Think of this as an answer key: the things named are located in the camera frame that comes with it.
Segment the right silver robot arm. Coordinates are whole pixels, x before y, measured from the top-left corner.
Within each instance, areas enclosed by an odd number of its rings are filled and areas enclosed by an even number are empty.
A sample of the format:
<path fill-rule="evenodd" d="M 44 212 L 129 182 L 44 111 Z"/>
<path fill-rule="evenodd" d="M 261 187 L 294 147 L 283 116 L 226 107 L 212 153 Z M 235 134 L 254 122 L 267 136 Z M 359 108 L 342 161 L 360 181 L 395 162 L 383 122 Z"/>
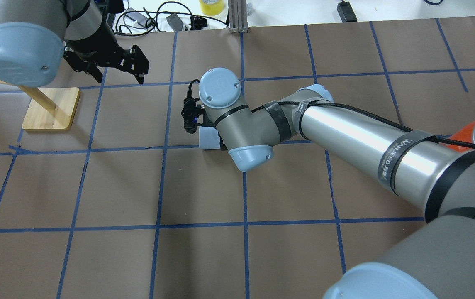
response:
<path fill-rule="evenodd" d="M 475 299 L 475 140 L 444 138 L 337 103 L 322 85 L 252 109 L 226 68 L 197 81 L 209 125 L 242 172 L 300 136 L 330 159 L 420 210 L 424 224 L 378 257 L 353 265 L 325 299 Z"/>

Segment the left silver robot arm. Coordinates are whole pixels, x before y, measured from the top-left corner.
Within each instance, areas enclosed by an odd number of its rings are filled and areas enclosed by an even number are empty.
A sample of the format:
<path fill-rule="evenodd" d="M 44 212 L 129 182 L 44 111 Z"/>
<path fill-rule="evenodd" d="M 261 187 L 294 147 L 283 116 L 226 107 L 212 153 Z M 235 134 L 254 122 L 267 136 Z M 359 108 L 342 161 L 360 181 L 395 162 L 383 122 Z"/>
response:
<path fill-rule="evenodd" d="M 64 59 L 75 72 L 102 81 L 100 68 L 135 76 L 139 84 L 149 61 L 139 46 L 124 49 L 107 21 L 124 11 L 121 0 L 102 8 L 93 0 L 0 0 L 0 80 L 42 87 L 56 77 Z"/>

